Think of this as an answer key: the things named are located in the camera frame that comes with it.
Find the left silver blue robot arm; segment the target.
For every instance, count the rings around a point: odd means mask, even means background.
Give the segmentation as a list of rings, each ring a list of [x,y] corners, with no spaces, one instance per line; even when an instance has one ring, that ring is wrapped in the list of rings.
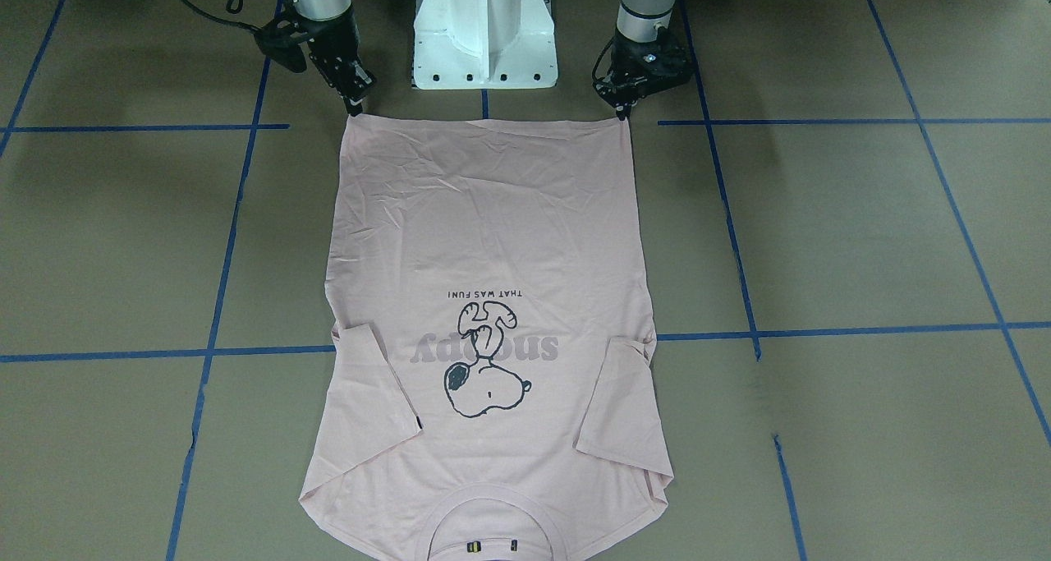
[[[639,101],[691,81],[691,59],[673,37],[678,0],[620,0],[616,30],[607,47],[607,72],[592,72],[592,86],[621,121]]]

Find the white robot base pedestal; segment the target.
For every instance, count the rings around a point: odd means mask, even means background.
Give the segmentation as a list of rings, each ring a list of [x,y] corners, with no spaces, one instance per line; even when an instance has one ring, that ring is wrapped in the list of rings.
[[[558,77],[549,0],[416,0],[412,83],[421,90],[532,90]]]

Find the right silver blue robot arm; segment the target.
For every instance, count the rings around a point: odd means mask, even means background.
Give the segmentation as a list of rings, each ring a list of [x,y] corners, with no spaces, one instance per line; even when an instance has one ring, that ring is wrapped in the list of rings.
[[[350,116],[364,111],[375,77],[360,61],[360,34],[352,0],[287,0],[290,21],[305,37],[309,57]]]

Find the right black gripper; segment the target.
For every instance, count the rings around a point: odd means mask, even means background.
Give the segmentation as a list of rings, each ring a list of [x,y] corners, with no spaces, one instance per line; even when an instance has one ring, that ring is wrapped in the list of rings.
[[[304,30],[310,36],[307,45],[320,75],[328,85],[338,85],[347,115],[360,115],[375,78],[360,64],[354,14],[342,13],[331,20],[304,19]]]

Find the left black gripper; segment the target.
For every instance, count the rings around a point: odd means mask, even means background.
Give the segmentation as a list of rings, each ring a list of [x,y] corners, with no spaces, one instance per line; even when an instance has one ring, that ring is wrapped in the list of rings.
[[[614,108],[618,120],[630,119],[638,101],[691,82],[693,63],[685,48],[669,32],[658,32],[650,42],[631,40],[616,33],[600,53],[611,49],[607,74],[598,76],[593,67],[594,92]]]

